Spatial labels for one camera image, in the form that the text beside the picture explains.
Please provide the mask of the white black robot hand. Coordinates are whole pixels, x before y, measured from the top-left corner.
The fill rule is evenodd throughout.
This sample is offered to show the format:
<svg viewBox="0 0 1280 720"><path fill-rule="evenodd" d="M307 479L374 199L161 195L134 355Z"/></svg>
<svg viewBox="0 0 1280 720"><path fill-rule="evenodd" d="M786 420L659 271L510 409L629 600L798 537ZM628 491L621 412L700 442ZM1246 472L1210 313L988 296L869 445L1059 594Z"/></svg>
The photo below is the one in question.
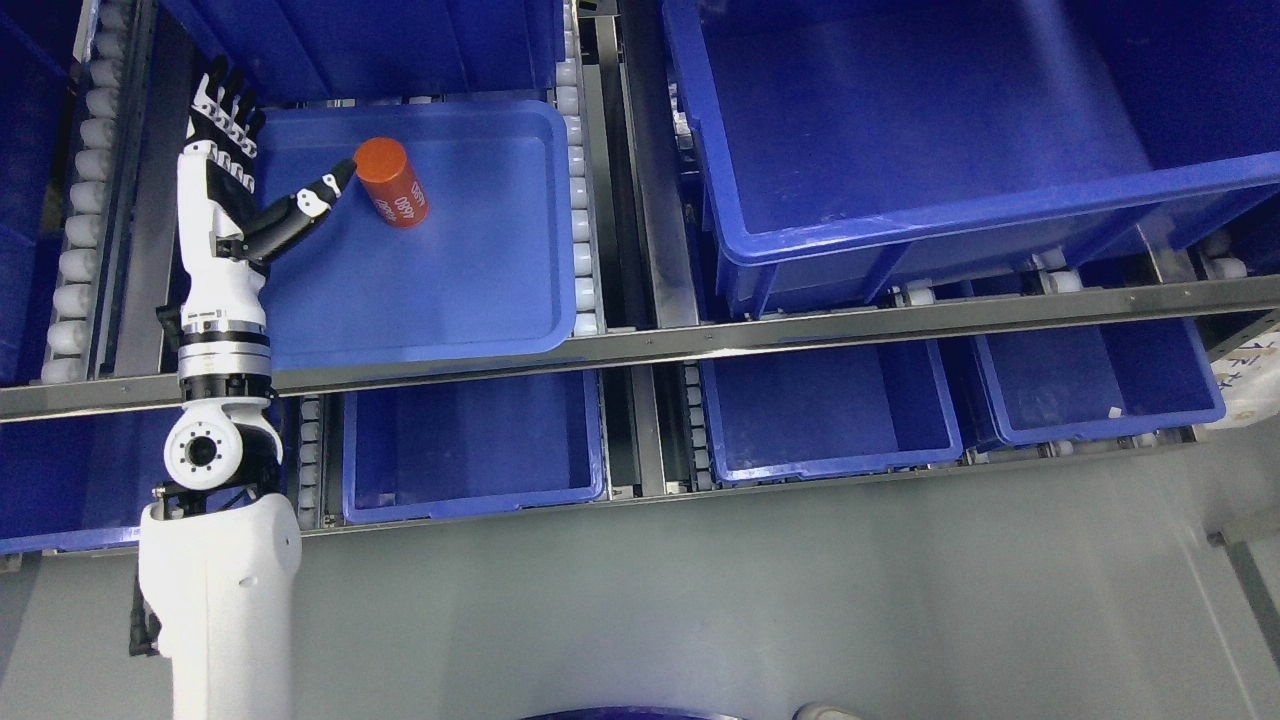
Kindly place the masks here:
<svg viewBox="0 0 1280 720"><path fill-rule="evenodd" d="M265 325L259 296L270 265L332 215L353 179L355 160L346 158L260 208L256 165L265 124L243 72L215 56L196 82L177 159L180 260L189 277L182 324Z"/></svg>

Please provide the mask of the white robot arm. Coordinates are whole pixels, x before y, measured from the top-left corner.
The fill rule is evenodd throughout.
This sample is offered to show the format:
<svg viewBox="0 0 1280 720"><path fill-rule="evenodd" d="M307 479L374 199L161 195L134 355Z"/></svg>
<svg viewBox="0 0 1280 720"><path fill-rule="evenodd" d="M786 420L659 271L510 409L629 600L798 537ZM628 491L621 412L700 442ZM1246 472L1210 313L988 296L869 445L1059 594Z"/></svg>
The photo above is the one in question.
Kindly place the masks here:
<svg viewBox="0 0 1280 720"><path fill-rule="evenodd" d="M262 324L156 310L178 354L182 413L168 479L140 518L128 652L172 667L175 719L292 719L292 600L300 527Z"/></svg>

